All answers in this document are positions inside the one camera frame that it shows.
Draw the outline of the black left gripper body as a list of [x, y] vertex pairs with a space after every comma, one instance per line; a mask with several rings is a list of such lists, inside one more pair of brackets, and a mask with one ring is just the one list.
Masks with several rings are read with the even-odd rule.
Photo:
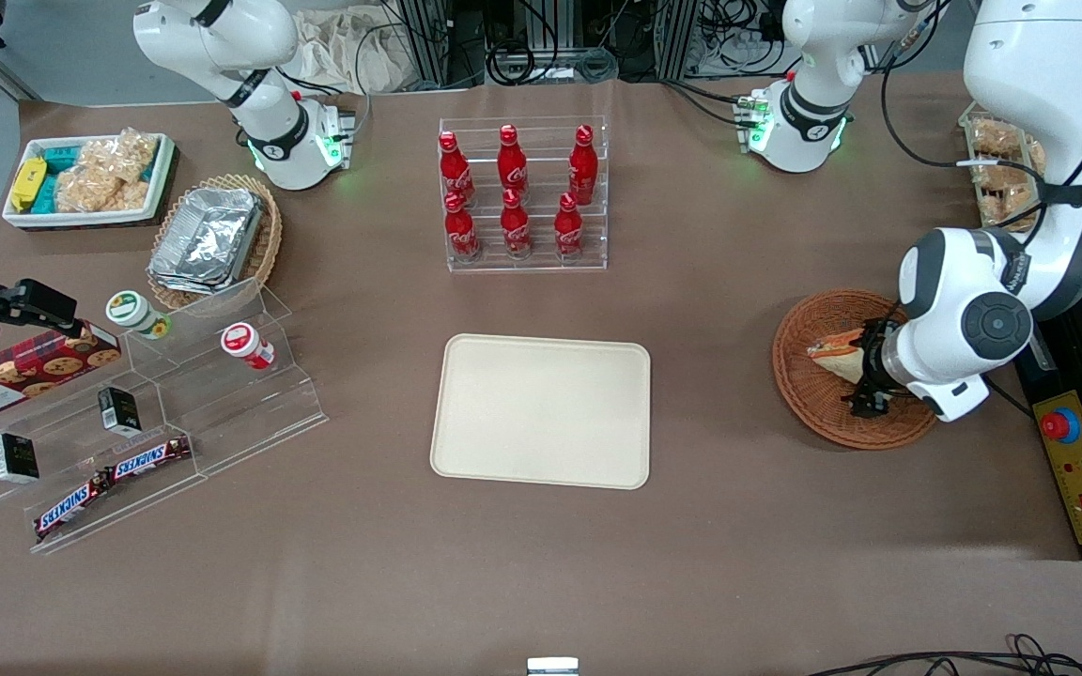
[[910, 398], [913, 393], [894, 376], [889, 356], [894, 355], [890, 339], [899, 324], [890, 324], [889, 334], [876, 350], [865, 352], [865, 388], [890, 393], [890, 398]]

